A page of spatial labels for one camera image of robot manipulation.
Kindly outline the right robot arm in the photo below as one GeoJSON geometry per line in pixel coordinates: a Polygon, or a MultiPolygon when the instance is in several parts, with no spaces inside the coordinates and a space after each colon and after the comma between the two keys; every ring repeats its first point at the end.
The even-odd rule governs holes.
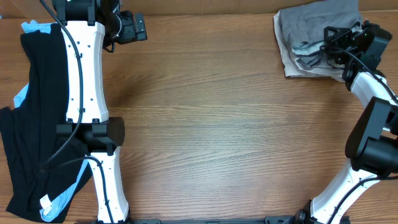
{"type": "Polygon", "coordinates": [[[346,162],[326,189],[287,223],[349,223],[346,211],[370,187],[397,179],[397,95],[377,69],[392,34],[369,21],[352,28],[328,26],[320,51],[343,65],[347,89],[364,111],[345,145],[346,162]]]}

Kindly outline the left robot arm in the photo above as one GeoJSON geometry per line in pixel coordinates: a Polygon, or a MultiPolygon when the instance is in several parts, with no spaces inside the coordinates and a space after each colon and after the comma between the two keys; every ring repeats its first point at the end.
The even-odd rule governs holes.
{"type": "Polygon", "coordinates": [[[97,223],[132,223],[123,190],[120,152],[125,138],[121,117],[111,117],[103,88],[102,51],[116,44],[147,40],[144,16],[122,11],[120,1],[53,1],[50,14],[62,28],[67,50],[68,107],[57,133],[76,141],[81,161],[93,174],[97,223]]]}

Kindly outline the grey shorts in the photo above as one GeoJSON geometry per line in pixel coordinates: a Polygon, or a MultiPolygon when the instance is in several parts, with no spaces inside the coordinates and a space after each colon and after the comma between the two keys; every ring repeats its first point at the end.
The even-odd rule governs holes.
{"type": "Polygon", "coordinates": [[[324,28],[352,28],[361,20],[358,0],[317,1],[279,12],[283,41],[305,70],[328,67],[327,57],[320,52],[325,44],[324,28]]]}

